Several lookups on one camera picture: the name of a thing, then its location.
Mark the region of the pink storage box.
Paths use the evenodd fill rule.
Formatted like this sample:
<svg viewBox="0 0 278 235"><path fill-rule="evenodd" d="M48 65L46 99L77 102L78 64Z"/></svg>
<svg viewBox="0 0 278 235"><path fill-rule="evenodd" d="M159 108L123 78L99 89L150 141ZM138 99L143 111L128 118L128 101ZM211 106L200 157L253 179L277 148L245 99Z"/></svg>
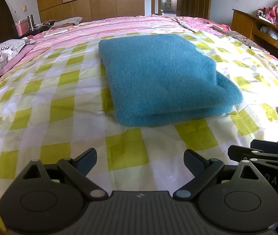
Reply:
<svg viewBox="0 0 278 235"><path fill-rule="evenodd" d="M29 22L28 21L23 21L23 22L20 22L20 23L16 23L15 27L16 27L16 30L17 30L17 34L19 36L22 36L29 31Z"/></svg>

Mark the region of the yellow white checkered bedsheet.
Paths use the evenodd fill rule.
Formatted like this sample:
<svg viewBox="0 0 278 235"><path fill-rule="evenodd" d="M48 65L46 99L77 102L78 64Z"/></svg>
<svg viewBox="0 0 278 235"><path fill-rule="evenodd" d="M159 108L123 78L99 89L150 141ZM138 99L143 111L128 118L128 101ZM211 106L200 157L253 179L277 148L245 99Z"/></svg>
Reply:
<svg viewBox="0 0 278 235"><path fill-rule="evenodd" d="M182 161L186 149L230 163L232 144L278 141L278 61L230 37L182 37L239 87L241 105L219 117L125 127L113 116L99 41L53 46L0 83L0 198L29 161L55 163L91 147L98 160L88 178L107 192L173 192L192 178Z"/></svg>

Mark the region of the pink striped quilt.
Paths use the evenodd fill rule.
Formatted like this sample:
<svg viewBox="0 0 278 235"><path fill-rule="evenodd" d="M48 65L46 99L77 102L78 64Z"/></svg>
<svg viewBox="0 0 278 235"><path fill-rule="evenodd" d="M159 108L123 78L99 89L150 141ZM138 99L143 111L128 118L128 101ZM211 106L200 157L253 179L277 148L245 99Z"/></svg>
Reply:
<svg viewBox="0 0 278 235"><path fill-rule="evenodd" d="M108 37L118 34L133 33L181 33L187 30L206 31L220 36L221 33L211 28L217 25L228 31L231 28L225 24L202 18L187 16L124 16L108 18L78 25L67 25L58 29L51 29L34 36L22 39L34 39L35 47L30 51L22 50L22 54L11 60L0 70L0 82L8 75L9 71L22 63L27 63L46 52L48 49L70 47L85 43L93 39Z"/></svg>

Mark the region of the white grey cloth on nightstand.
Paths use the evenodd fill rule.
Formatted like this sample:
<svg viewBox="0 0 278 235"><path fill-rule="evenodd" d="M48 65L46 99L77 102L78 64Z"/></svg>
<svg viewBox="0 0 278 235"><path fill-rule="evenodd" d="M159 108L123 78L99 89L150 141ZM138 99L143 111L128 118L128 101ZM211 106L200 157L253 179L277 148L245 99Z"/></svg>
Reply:
<svg viewBox="0 0 278 235"><path fill-rule="evenodd" d="M82 17L77 16L77 17L73 17L73 18L68 18L59 22L55 22L52 25L52 28L59 28L59 27L63 27L66 25L78 25L81 21L82 21Z"/></svg>

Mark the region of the wooden side cabinet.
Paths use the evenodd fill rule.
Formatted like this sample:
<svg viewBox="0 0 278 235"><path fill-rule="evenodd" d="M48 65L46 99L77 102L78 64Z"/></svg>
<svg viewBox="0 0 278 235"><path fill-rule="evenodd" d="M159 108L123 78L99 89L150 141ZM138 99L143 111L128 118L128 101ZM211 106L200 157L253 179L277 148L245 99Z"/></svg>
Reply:
<svg viewBox="0 0 278 235"><path fill-rule="evenodd" d="M261 31L269 27L278 33L278 27L246 12L233 9L231 29L242 34L278 58L278 40Z"/></svg>

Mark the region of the brown patterned folded cloth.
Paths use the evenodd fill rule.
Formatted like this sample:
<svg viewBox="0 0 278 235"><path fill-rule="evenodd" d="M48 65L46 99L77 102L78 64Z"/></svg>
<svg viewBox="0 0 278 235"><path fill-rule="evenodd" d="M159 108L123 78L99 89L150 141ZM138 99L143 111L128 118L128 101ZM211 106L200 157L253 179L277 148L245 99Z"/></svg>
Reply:
<svg viewBox="0 0 278 235"><path fill-rule="evenodd" d="M236 32L236 31L233 31L233 30L226 31L217 25L212 25L211 28L215 31L218 31L218 32L226 35L226 36L230 36L230 37L234 38L235 40L243 43L244 45L246 45L249 49L251 49L253 51L269 54L269 52L267 50L265 50L263 47L261 47L260 45L253 42L251 39L245 37L244 35Z"/></svg>

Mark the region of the blue fuzzy flower sweater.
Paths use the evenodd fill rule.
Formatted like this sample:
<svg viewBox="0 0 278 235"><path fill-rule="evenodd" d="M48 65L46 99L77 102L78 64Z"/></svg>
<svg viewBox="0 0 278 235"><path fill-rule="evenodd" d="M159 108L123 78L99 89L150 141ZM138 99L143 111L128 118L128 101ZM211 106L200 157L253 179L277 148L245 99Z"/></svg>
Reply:
<svg viewBox="0 0 278 235"><path fill-rule="evenodd" d="M219 116L243 100L215 60L177 34L104 39L99 54L116 121L125 126Z"/></svg>

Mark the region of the silver thermos bottle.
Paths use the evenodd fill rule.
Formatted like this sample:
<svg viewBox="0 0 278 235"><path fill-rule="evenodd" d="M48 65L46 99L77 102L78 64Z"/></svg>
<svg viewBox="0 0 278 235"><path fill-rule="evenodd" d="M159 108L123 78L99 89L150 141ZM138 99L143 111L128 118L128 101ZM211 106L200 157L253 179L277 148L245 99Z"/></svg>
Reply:
<svg viewBox="0 0 278 235"><path fill-rule="evenodd" d="M29 24L29 30L33 31L35 29L35 23L34 23L33 15L32 14L28 15L27 20L28 20L28 24Z"/></svg>

